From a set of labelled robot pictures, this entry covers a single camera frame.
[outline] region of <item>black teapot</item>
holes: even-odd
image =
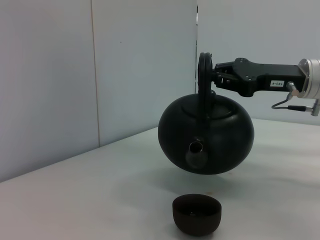
[[[201,53],[198,94],[171,103],[158,127],[165,155],[179,168],[195,174],[221,174],[235,168],[254,142],[254,127],[246,110],[211,90],[212,72],[211,54]]]

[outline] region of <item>label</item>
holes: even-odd
[[[285,85],[285,81],[271,81],[270,87],[282,88]]]

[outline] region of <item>cable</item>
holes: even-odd
[[[283,101],[281,101],[281,102],[278,102],[278,103],[276,103],[275,105],[273,105],[271,108],[272,109],[288,109],[288,107],[287,106],[279,106],[279,105],[281,105],[281,104],[285,104],[286,102],[288,102],[289,100],[288,99],[286,99],[286,100],[283,100]]]

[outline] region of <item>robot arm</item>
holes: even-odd
[[[200,59],[208,57],[202,53]],[[320,113],[320,62],[303,59],[298,65],[258,64],[246,58],[219,63],[212,70],[211,82],[217,88],[238,92],[243,97],[252,97],[257,91],[289,92],[286,100],[272,106],[273,109],[289,109]],[[277,107],[292,97],[315,99],[313,107]]]

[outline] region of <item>table surface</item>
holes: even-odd
[[[0,183],[3,240],[189,240],[173,200],[222,204],[215,240],[320,239],[320,127],[253,120],[251,153],[220,175],[163,154],[157,128]]]

